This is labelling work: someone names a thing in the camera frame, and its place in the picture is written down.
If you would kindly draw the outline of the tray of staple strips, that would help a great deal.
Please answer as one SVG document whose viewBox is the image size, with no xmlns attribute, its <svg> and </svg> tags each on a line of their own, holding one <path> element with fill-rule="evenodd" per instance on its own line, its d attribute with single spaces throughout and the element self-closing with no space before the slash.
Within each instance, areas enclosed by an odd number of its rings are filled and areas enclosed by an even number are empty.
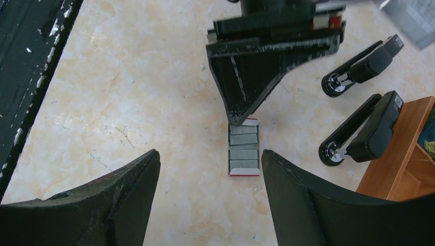
<svg viewBox="0 0 435 246">
<path fill-rule="evenodd" d="M 228 126 L 228 174 L 230 176 L 259 176 L 259 121 L 246 119 L 242 125 Z"/>
</svg>

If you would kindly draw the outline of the black stapler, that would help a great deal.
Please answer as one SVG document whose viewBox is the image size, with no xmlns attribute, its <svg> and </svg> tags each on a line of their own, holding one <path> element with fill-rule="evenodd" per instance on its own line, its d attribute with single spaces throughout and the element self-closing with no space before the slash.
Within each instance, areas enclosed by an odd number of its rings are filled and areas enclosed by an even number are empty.
<svg viewBox="0 0 435 246">
<path fill-rule="evenodd" d="M 381 74 L 403 49 L 404 43 L 395 34 L 379 40 L 322 78 L 321 86 L 330 97 L 338 97 L 354 84 L 362 84 Z"/>
<path fill-rule="evenodd" d="M 366 162 L 379 159 L 394 134 L 404 101 L 396 91 L 370 96 L 319 146 L 319 158 L 335 167 L 345 159 Z"/>
</svg>

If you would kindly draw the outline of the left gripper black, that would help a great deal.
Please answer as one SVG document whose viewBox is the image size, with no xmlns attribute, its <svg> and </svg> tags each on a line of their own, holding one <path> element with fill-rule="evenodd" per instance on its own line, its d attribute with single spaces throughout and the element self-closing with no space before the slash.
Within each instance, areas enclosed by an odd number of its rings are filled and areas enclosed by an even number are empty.
<svg viewBox="0 0 435 246">
<path fill-rule="evenodd" d="M 341 34 L 272 43 L 254 37 L 301 38 L 312 32 L 340 29 L 346 10 L 346 5 L 337 1 L 238 4 L 241 16 L 215 20 L 207 31 L 211 44 L 206 46 L 210 71 L 231 126 L 240 126 L 254 113 L 287 73 L 337 53 L 342 42 Z"/>
</svg>

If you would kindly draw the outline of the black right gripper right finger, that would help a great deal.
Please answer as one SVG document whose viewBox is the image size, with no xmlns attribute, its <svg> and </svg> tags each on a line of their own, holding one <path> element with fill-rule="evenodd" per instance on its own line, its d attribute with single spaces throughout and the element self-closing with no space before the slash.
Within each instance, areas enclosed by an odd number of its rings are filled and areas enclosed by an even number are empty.
<svg viewBox="0 0 435 246">
<path fill-rule="evenodd" d="M 337 186 L 272 150 L 262 168 L 279 245 L 434 245 L 434 195 L 379 199 Z"/>
</svg>

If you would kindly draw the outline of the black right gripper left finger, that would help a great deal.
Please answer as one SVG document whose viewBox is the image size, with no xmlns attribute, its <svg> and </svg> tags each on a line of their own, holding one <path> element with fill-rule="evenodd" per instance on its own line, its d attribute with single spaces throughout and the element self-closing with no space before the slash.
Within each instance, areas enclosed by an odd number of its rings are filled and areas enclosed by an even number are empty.
<svg viewBox="0 0 435 246">
<path fill-rule="evenodd" d="M 4 204 L 1 245 L 142 245 L 160 167 L 153 149 L 46 200 Z"/>
</svg>

